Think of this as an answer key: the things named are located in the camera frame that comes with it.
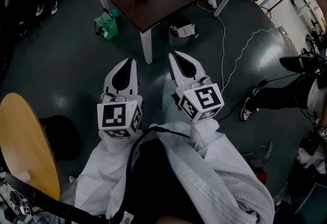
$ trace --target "white floor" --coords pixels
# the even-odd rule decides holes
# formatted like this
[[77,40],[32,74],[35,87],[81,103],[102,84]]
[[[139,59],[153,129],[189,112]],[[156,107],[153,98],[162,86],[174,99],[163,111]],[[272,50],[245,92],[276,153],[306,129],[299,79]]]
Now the white floor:
[[[264,7],[271,8],[279,0],[270,0]],[[304,5],[303,0],[296,0],[297,7]],[[292,40],[297,52],[300,54],[302,48],[308,49],[306,43],[306,35],[310,33],[310,18],[311,13],[306,11],[303,16],[299,16],[301,12],[294,7],[290,0],[282,1],[276,8],[271,11],[271,21],[276,27],[283,26]]]

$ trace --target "dark green floor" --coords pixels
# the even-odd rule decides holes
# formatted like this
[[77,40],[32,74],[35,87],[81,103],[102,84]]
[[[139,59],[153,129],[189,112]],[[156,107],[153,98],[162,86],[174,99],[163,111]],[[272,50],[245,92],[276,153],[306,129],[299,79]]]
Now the dark green floor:
[[[118,62],[127,57],[137,61],[139,92],[144,100],[142,127],[162,122],[161,90],[169,68],[167,54],[174,50],[168,43],[168,22],[153,29],[153,63],[148,66],[143,59],[139,32],[126,19],[121,19],[120,35],[113,41],[95,35],[93,19],[101,13],[99,0],[61,1],[55,16],[49,16],[40,30],[30,31],[15,46],[0,91],[1,99],[9,92],[21,94],[40,118],[61,114],[74,122],[82,139],[82,150],[76,160],[58,164],[64,182],[64,177],[82,171],[92,149],[100,141],[96,104],[100,102],[105,76]],[[196,4],[177,15],[189,18],[200,33],[193,43],[179,50],[198,59],[212,81],[221,86],[221,23]],[[268,30],[273,25],[250,0],[230,0],[220,17],[226,26],[226,81],[234,60],[252,33],[258,29]],[[286,44],[276,30],[256,34],[223,93],[226,104],[217,119],[250,94],[261,80],[287,75],[278,59],[288,54]],[[286,83],[287,80],[276,81],[271,86]],[[285,185],[300,139],[306,137],[309,127],[310,122],[297,109],[262,110],[242,122],[240,107],[237,107],[221,123],[220,131],[226,133],[241,153],[255,152],[260,145],[273,141],[266,171],[267,187],[274,195]]]

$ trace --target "yellow wooden tabletop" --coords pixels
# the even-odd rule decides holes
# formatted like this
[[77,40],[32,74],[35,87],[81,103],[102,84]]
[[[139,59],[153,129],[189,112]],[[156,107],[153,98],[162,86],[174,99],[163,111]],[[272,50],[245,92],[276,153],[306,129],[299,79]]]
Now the yellow wooden tabletop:
[[12,175],[28,172],[29,185],[59,200],[57,166],[48,139],[32,108],[16,93],[7,94],[0,105],[0,147]]

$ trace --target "trash bin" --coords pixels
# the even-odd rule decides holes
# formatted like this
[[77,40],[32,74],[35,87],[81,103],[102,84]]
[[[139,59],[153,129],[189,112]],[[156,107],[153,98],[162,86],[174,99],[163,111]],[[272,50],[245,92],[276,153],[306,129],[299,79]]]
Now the trash bin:
[[171,46],[184,46],[190,40],[192,35],[197,37],[198,32],[195,29],[195,25],[193,25],[187,18],[175,18],[169,21],[169,44]]

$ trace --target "sleeve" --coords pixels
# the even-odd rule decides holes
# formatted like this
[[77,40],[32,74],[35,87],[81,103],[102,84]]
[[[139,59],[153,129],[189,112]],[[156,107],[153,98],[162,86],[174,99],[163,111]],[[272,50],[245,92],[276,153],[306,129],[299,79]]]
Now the sleeve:
[[257,215],[258,223],[273,223],[275,209],[269,191],[226,135],[216,132],[218,128],[213,119],[192,124],[191,141],[196,151],[223,178],[243,211]]

